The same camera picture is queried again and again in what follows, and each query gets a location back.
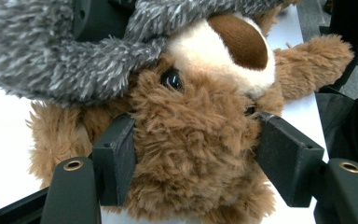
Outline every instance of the gray plush toy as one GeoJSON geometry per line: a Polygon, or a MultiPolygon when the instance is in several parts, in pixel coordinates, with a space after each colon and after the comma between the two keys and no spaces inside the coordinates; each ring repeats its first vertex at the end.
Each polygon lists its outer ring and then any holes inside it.
{"type": "Polygon", "coordinates": [[[138,0],[124,38],[80,43],[72,34],[74,1],[0,0],[0,87],[63,106],[112,100],[181,27],[220,12],[252,16],[282,2],[138,0]]]}

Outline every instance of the white surface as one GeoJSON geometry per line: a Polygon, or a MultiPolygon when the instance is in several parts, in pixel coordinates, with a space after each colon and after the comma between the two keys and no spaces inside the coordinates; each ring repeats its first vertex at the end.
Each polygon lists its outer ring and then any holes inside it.
{"type": "MultiPolygon", "coordinates": [[[[268,42],[273,48],[285,48],[286,43],[296,45],[302,42],[299,21],[295,7],[289,7],[280,23],[276,25],[268,42]]],[[[29,101],[6,96],[0,91],[0,208],[13,203],[38,190],[40,182],[28,175],[29,155],[32,148],[31,131],[26,127],[29,118],[29,101]]],[[[320,124],[314,95],[287,105],[283,117],[308,135],[322,147],[325,147],[322,126],[320,124]]],[[[277,196],[276,212],[263,223],[315,223],[311,208],[289,208],[277,196]]],[[[121,214],[103,213],[105,223],[131,223],[121,214]]],[[[185,223],[171,220],[164,223],[185,223]]]]}

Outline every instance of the black plastic eye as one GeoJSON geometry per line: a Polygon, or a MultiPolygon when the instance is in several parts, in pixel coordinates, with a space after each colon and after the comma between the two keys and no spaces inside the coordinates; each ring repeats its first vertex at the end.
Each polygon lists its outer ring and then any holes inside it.
{"type": "Polygon", "coordinates": [[[254,105],[249,106],[249,107],[246,108],[246,111],[245,111],[246,116],[253,115],[254,113],[255,113],[255,106],[254,105]]]}
{"type": "Polygon", "coordinates": [[[182,89],[182,81],[179,76],[179,71],[175,68],[170,68],[161,75],[159,80],[161,85],[165,87],[172,87],[176,90],[182,89]]]}

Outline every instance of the brown nose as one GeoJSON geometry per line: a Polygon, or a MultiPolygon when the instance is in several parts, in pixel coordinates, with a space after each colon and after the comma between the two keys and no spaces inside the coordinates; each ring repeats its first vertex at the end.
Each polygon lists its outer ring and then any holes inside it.
{"type": "Polygon", "coordinates": [[[266,43],[251,24],[233,15],[213,16],[208,23],[223,39],[235,64],[254,70],[266,68],[266,43]]]}

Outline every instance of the brown plush toy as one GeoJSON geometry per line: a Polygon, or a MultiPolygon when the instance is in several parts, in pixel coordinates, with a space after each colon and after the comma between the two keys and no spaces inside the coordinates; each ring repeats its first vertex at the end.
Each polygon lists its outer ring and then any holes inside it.
{"type": "Polygon", "coordinates": [[[124,205],[131,217],[261,222],[274,199],[254,159],[257,113],[280,115],[285,103],[333,83],[352,57],[335,35],[272,51],[261,30],[274,10],[255,18],[258,26],[240,15],[192,23],[113,102],[34,104],[32,173],[48,186],[59,162],[88,156],[112,120],[131,111],[137,165],[124,205]]]}

